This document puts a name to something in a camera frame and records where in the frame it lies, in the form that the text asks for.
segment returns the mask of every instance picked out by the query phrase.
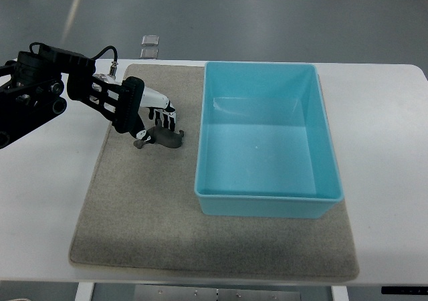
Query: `cable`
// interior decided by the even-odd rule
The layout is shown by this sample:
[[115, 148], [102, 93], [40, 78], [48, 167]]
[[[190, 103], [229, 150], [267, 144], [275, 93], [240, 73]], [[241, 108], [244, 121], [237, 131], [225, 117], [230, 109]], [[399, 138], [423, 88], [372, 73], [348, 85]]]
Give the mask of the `cable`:
[[35, 52], [33, 51], [33, 46], [35, 45], [45, 45], [44, 43], [41, 42], [33, 42], [29, 45], [29, 50], [31, 51], [32, 54], [35, 54]]
[[97, 60], [99, 57], [101, 57], [102, 55], [104, 55], [108, 50], [113, 50], [113, 52], [114, 52], [114, 61], [117, 62], [118, 61], [118, 51], [112, 45], [108, 45], [103, 50], [101, 50], [95, 57], [92, 57], [91, 59]]

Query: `light blue storage box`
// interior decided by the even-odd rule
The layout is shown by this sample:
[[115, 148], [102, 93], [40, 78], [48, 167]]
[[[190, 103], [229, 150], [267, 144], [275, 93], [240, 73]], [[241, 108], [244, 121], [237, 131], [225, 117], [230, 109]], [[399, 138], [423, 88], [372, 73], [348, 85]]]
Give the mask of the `light blue storage box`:
[[207, 63], [195, 192], [209, 215], [318, 218], [343, 199], [313, 65]]

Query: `white robotic hand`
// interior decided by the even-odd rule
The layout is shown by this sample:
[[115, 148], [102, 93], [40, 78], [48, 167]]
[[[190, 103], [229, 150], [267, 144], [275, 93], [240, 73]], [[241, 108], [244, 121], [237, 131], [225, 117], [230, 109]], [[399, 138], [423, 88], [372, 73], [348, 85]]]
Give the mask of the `white robotic hand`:
[[164, 128], [171, 131], [175, 130], [175, 108], [164, 94], [149, 87], [144, 87], [140, 107], [150, 110], [148, 118], [154, 119], [156, 125], [163, 120]]

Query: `gray carpet mat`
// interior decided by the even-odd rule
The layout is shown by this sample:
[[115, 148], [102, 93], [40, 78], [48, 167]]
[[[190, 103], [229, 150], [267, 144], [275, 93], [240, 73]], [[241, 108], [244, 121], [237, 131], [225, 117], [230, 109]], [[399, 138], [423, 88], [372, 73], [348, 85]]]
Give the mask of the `gray carpet mat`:
[[[129, 134], [109, 128], [70, 247], [74, 266], [201, 278], [343, 282], [357, 276], [344, 201], [315, 220], [202, 214], [193, 186], [203, 68], [132, 65], [126, 76], [171, 99], [183, 146], [138, 150]], [[150, 128], [148, 111], [140, 113]]]

